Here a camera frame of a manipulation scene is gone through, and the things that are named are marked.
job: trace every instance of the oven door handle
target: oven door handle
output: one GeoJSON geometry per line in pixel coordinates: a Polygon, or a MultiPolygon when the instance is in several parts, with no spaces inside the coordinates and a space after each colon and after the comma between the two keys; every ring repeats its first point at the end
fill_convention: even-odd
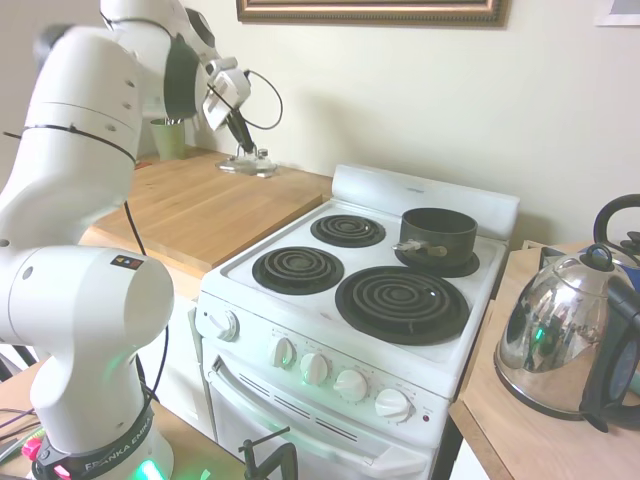
{"type": "MultiPolygon", "coordinates": [[[[270,432],[277,432],[290,426],[287,422],[275,418],[264,407],[243,393],[242,385],[235,386],[234,384],[239,382],[231,375],[219,357],[216,366],[215,371],[209,372],[208,380],[211,386],[227,401],[270,432]]],[[[304,448],[319,457],[338,462],[369,478],[393,478],[420,473],[427,468],[431,461],[427,455],[418,455],[396,446],[390,446],[382,455],[375,458],[357,455],[321,442],[294,428],[291,428],[282,437],[292,442],[296,448],[304,448]]]]}

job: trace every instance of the wooden table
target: wooden table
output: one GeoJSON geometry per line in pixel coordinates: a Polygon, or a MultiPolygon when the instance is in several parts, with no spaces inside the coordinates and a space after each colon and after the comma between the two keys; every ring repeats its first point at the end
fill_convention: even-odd
{"type": "MultiPolygon", "coordinates": [[[[329,177],[284,167],[271,178],[224,173],[216,163],[227,157],[193,150],[135,172],[129,206],[152,256],[202,277],[331,195],[329,177]]],[[[122,209],[91,230],[137,250],[122,209]]]]}
{"type": "MultiPolygon", "coordinates": [[[[25,370],[7,382],[0,384],[0,408],[17,408],[28,410],[29,389],[40,364],[25,370]]],[[[175,457],[173,480],[199,480],[206,469],[211,472],[211,479],[242,480],[244,464],[236,457],[222,449],[191,426],[187,425],[173,413],[153,403],[154,423],[173,448],[175,457]]],[[[0,423],[15,414],[1,413],[0,423]]],[[[33,422],[33,417],[21,419],[9,427],[0,429],[0,435],[8,433],[21,425],[33,422]]],[[[0,473],[15,476],[26,476],[31,462],[20,456],[0,466],[0,473]]]]}
{"type": "MultiPolygon", "coordinates": [[[[556,248],[569,252],[583,246],[556,248]]],[[[640,432],[611,427],[603,434],[587,422],[548,417],[516,400],[498,379],[496,345],[539,260],[539,248],[509,256],[450,415],[492,480],[639,478],[640,432]]]]}

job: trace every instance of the stove top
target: stove top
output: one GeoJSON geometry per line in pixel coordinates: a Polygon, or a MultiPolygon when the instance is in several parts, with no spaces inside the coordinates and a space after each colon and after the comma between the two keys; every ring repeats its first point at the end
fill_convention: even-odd
{"type": "Polygon", "coordinates": [[[449,282],[407,267],[372,267],[340,284],[336,305],[357,330],[391,343],[429,345],[460,335],[469,318],[449,282]]]}
{"type": "MultiPolygon", "coordinates": [[[[336,305],[335,298],[339,286],[338,282],[336,282],[333,287],[314,294],[290,295],[274,291],[272,288],[266,287],[256,281],[253,274],[254,264],[259,263],[263,256],[269,255],[271,252],[285,248],[298,248],[304,245],[306,248],[321,250],[339,259],[344,267],[344,278],[372,267],[395,266],[406,268],[402,262],[396,258],[395,251],[391,248],[397,243],[397,239],[399,238],[400,221],[400,217],[372,211],[355,205],[330,201],[314,210],[311,214],[289,224],[279,232],[279,235],[276,234],[267,239],[267,241],[263,241],[254,246],[244,254],[237,256],[234,261],[227,263],[219,273],[232,281],[234,285],[244,286],[254,292],[263,294],[265,300],[267,298],[277,300],[298,307],[307,314],[317,316],[319,321],[326,323],[327,326],[339,325],[353,329],[344,319],[336,305]],[[347,215],[357,215],[375,221],[384,228],[386,232],[385,238],[369,247],[351,249],[329,245],[318,240],[313,235],[311,226],[317,220],[326,217],[347,215]]],[[[459,290],[462,297],[466,300],[469,310],[473,308],[478,290],[500,248],[504,249],[504,246],[499,242],[477,238],[474,252],[480,259],[480,267],[472,275],[450,279],[450,283],[459,290]]],[[[398,346],[433,362],[446,363],[455,350],[456,342],[457,337],[440,340],[429,346],[398,346]]]]}
{"type": "Polygon", "coordinates": [[[311,225],[311,234],[336,247],[362,248],[384,240],[384,227],[378,222],[357,215],[330,215],[311,225]]]}

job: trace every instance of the green cup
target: green cup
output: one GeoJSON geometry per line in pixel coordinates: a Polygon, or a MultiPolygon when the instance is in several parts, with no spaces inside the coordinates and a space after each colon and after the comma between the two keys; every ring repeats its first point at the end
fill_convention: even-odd
{"type": "Polygon", "coordinates": [[[186,156],[184,122],[170,123],[163,118],[151,121],[151,133],[161,160],[182,160],[186,156]]]}

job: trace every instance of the white stove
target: white stove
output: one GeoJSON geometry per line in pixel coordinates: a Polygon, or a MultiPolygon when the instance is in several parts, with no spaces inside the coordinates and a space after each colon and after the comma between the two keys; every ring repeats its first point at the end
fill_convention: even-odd
{"type": "Polygon", "coordinates": [[[298,447],[305,480],[325,478],[328,468],[339,479],[427,479],[519,201],[347,165],[336,170],[332,190],[329,202],[203,279],[196,326],[204,337],[203,369],[211,384],[218,442],[237,451],[245,438],[291,426],[289,440],[298,447]],[[402,213],[417,207],[456,210],[479,225],[474,246],[479,268],[446,279],[470,311],[466,326],[453,338],[420,346],[387,343],[343,318],[336,306],[340,282],[318,293],[291,295],[254,277],[254,265],[263,255],[285,247],[333,255],[344,268],[341,281],[367,268],[404,267],[391,247],[399,240],[402,213]],[[312,235],[314,222],[333,215],[377,222],[384,239],[345,248],[312,235]],[[333,460],[331,467],[320,466],[320,459],[327,458],[333,460]]]}

